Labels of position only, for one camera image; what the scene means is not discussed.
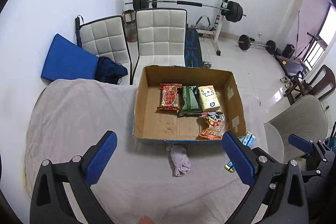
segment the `chair backrest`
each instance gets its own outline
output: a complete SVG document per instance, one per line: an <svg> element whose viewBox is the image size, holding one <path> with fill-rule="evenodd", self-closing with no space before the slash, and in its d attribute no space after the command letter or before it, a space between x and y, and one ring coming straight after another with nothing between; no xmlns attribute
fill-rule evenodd
<svg viewBox="0 0 336 224"><path fill-rule="evenodd" d="M139 56L184 55L187 11L142 9L135 13Z"/></svg>
<svg viewBox="0 0 336 224"><path fill-rule="evenodd" d="M101 18L79 26L82 48L106 56L127 68L132 79L132 61L122 16Z"/></svg>
<svg viewBox="0 0 336 224"><path fill-rule="evenodd" d="M336 81L335 81L335 75L333 71L327 67L326 65L323 65L320 70L317 72L317 74L314 76L314 78L310 81L309 85L312 85L313 82L316 80L316 78L319 76L319 74L322 72L322 70L325 70L325 75L323 78L316 83L316 85L313 86L312 91L310 92L312 95L317 94L318 92L322 91L325 87L332 84L333 87L328 90L325 94L319 97L319 100L322 100L327 95L332 93L336 88Z"/></svg>
<svg viewBox="0 0 336 224"><path fill-rule="evenodd" d="M289 135L295 134L306 141L317 142L324 140L328 133L327 117L320 101L313 95L303 96L269 123L282 138L285 148L284 163L304 155L288 143Z"/></svg>

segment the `window frame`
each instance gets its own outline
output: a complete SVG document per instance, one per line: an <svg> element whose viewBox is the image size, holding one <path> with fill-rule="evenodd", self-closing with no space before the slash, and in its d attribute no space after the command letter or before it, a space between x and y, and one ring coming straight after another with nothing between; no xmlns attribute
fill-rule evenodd
<svg viewBox="0 0 336 224"><path fill-rule="evenodd" d="M328 9L327 9L327 12L324 16L324 19L322 21L322 24L320 26L320 29L319 31L317 32L317 35L315 37L318 37L318 38L321 38L320 37L320 32L326 22L326 19L327 19L327 16L329 14L329 11L330 11L330 8L332 7L332 3L329 3L329 6L328 6ZM303 62L306 64L306 66L308 67L309 70L312 70L312 68L314 68L314 66L317 64L317 62L320 60L320 58L322 57L322 55L324 54L326 48L327 48L327 43L321 39L321 40L317 40L315 37L312 37L309 44L309 48L308 50L306 51L306 53L304 54L302 60ZM316 54L318 54L320 48L322 48L322 52L319 53L319 57L316 59L315 56Z"/></svg>

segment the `red snack package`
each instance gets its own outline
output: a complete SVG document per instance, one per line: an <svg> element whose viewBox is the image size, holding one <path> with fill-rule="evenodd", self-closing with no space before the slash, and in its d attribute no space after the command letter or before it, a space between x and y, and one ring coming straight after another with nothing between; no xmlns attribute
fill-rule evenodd
<svg viewBox="0 0 336 224"><path fill-rule="evenodd" d="M182 84L161 84L162 101L158 109L165 110L180 110L177 103L177 89L182 87Z"/></svg>

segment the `speaker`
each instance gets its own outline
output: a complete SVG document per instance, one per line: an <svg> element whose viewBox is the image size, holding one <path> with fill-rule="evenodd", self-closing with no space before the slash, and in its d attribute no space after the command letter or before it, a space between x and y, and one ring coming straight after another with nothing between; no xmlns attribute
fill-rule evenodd
<svg viewBox="0 0 336 224"><path fill-rule="evenodd" d="M287 44L287 46L285 47L285 49L282 52L282 56L284 58L288 58L290 59L293 55L293 53L295 52L295 47L292 44Z"/></svg>

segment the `cartoon character print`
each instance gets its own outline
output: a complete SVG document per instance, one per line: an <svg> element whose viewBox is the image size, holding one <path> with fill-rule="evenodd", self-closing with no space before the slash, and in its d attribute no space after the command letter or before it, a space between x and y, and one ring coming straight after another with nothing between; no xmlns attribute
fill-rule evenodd
<svg viewBox="0 0 336 224"><path fill-rule="evenodd" d="M203 90L202 90L202 93L203 93L203 95L204 95L205 97L214 95L213 90L210 89L210 88L203 89Z"/></svg>

